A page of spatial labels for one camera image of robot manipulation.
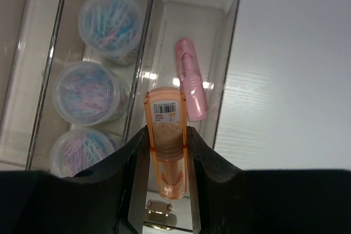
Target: white surface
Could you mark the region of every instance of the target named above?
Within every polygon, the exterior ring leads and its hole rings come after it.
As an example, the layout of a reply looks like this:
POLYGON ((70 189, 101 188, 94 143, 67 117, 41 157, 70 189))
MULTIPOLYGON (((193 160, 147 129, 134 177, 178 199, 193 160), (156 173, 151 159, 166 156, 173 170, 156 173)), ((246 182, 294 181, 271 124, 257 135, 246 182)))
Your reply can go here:
POLYGON ((351 168, 351 0, 240 0, 216 150, 243 169, 351 168))
POLYGON ((0 159, 25 165, 58 0, 27 0, 0 135, 0 159))
POLYGON ((0 119, 12 73, 26 0, 0 0, 0 119))
POLYGON ((0 171, 16 171, 16 170, 24 170, 24 167, 0 162, 0 171))

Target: clear plastic organizer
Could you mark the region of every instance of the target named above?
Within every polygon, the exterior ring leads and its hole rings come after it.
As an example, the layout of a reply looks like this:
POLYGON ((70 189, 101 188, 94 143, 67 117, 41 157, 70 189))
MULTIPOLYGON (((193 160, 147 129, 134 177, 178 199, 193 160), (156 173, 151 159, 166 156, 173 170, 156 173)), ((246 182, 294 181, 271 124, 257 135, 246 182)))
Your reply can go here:
MULTIPOLYGON (((89 128, 113 133, 122 136, 124 142, 128 141, 146 125, 144 96, 147 91, 162 86, 180 86, 174 45, 179 39, 185 37, 191 39, 195 45, 203 79, 202 85, 208 103, 206 119, 188 122, 188 125, 195 127, 205 142, 214 147, 239 0, 134 1, 140 8, 141 14, 140 44, 135 48, 136 62, 129 66, 121 66, 107 59, 106 55, 96 51, 96 48, 85 45, 82 40, 78 30, 78 17, 86 0, 57 0, 53 7, 54 24, 50 28, 53 34, 46 46, 48 55, 45 63, 42 63, 42 70, 37 70, 35 75, 37 82, 41 83, 41 89, 37 86, 38 97, 31 102, 31 105, 37 105, 36 113, 31 111, 31 118, 29 118, 33 127, 26 126, 26 129, 32 133, 23 141, 16 141, 19 138, 16 134, 11 137, 13 145, 21 145, 22 152, 23 149, 28 151, 25 152, 25 158, 22 153, 19 155, 20 161, 14 163, 25 165, 26 169, 49 170, 50 152, 55 142, 67 131, 80 128, 79 125, 70 124, 58 114, 52 97, 60 73, 71 62, 97 62, 127 83, 130 97, 123 116, 116 121, 96 124, 89 128)), ((21 65, 15 64, 13 72, 19 66, 21 65)), ((27 68, 23 67, 22 72, 30 70, 30 65, 27 68)), ((19 98, 15 96, 14 91, 21 85, 15 77, 16 75, 13 74, 12 80, 8 78, 7 88, 7 97, 12 94, 13 101, 19 98)), ((13 116, 16 114, 15 110, 8 113, 10 104, 11 100, 7 98, 0 135, 0 142, 3 139, 4 144, 9 141, 5 136, 9 129, 5 131, 4 127, 9 126, 8 123, 13 126, 13 116)), ((11 163, 12 154, 11 152, 3 155, 5 158, 0 156, 0 159, 6 159, 11 163)), ((148 196, 157 199, 157 195, 152 192, 157 191, 153 167, 150 167, 149 191, 148 196)), ((190 202, 187 197, 183 198, 183 201, 175 201, 172 204, 178 220, 176 223, 168 222, 167 225, 190 230, 190 202)))

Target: round plastic container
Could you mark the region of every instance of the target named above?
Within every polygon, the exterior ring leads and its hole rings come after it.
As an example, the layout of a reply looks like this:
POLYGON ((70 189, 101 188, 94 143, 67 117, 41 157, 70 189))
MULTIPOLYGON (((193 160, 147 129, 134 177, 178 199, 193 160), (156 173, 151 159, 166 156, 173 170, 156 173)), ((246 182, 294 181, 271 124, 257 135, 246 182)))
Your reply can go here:
POLYGON ((136 61, 142 24, 134 0, 87 0, 78 29, 88 46, 115 63, 126 66, 136 61))
POLYGON ((120 118, 129 98, 127 83, 94 62, 72 63, 54 85, 54 105, 63 119, 79 125, 95 125, 120 118))
POLYGON ((119 136, 109 138, 93 129, 75 129, 62 135, 50 153, 50 172, 61 178, 74 176, 121 147, 119 136))

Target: black plastic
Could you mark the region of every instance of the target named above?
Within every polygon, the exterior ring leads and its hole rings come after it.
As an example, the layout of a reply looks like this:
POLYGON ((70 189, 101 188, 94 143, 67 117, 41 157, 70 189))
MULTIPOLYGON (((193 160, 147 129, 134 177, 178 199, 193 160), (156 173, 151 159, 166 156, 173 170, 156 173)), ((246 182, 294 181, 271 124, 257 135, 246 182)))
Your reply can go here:
MULTIPOLYGON (((188 128, 194 233, 351 233, 351 173, 243 171, 188 128)), ((0 173, 0 233, 142 233, 149 175, 146 128, 74 178, 0 173)))

